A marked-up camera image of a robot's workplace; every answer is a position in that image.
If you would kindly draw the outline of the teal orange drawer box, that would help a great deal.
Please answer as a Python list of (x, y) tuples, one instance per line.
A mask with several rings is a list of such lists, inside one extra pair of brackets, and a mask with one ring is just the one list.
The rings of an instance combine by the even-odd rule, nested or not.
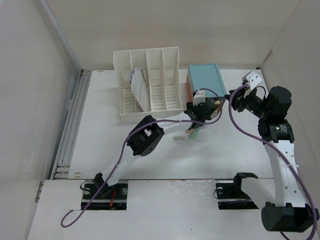
[(193, 92), (198, 89), (210, 89), (214, 91), (219, 96), (220, 100), (213, 92), (205, 90), (205, 101), (209, 102), (210, 107), (214, 105), (216, 112), (222, 110), (227, 92), (218, 64), (189, 65), (186, 86), (189, 98), (189, 101), (186, 103), (188, 110), (196, 106), (196, 104), (194, 104)]

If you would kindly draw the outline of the white spiral manual booklet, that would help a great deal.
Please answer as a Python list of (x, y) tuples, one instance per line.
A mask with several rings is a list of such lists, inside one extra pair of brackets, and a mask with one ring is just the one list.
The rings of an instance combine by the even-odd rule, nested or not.
[(151, 103), (143, 69), (140, 66), (135, 66), (129, 73), (128, 81), (135, 100), (138, 102), (142, 111), (149, 112)]

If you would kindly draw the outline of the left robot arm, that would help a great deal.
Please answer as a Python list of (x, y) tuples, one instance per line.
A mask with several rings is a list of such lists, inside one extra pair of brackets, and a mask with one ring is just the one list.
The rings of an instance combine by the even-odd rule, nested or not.
[(101, 199), (109, 197), (113, 186), (119, 182), (130, 165), (151, 154), (164, 135), (195, 130), (209, 124), (216, 110), (215, 104), (208, 101), (198, 105), (188, 102), (187, 110), (166, 119), (145, 116), (124, 140), (119, 159), (95, 175), (93, 183), (96, 195)]

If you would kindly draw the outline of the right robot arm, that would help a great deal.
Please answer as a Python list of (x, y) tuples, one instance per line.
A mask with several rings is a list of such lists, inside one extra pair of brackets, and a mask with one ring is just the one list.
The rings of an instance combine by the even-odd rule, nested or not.
[[(264, 228), (269, 232), (303, 233), (310, 229), (308, 239), (316, 234), (319, 210), (298, 174), (295, 161), (295, 137), (292, 126), (286, 120), (292, 104), (291, 92), (281, 86), (271, 88), (264, 98), (257, 96), (262, 78), (254, 71), (242, 79), (242, 85), (231, 90), (228, 114), (235, 128), (244, 135), (261, 142), (271, 164), (275, 193), (269, 192), (254, 173), (239, 172), (233, 179), (232, 193), (245, 194), (258, 207)], [(248, 110), (258, 118), (258, 136), (241, 129), (232, 111)]]

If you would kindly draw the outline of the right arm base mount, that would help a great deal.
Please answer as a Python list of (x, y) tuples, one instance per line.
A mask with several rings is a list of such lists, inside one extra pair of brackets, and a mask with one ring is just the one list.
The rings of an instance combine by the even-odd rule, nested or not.
[(215, 183), (213, 197), (217, 200), (219, 210), (257, 210), (258, 207), (251, 198), (241, 190), (242, 180), (246, 178), (258, 179), (249, 172), (238, 172), (232, 181), (218, 181)]

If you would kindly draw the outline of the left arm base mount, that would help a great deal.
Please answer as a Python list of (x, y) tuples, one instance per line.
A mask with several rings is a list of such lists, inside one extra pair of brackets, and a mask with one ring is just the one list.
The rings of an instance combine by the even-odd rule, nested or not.
[(128, 180), (120, 180), (115, 185), (109, 186), (107, 183), (103, 188), (104, 179), (98, 173), (93, 180), (86, 180), (80, 184), (82, 190), (81, 209), (84, 210), (106, 210), (122, 211), (127, 209)]

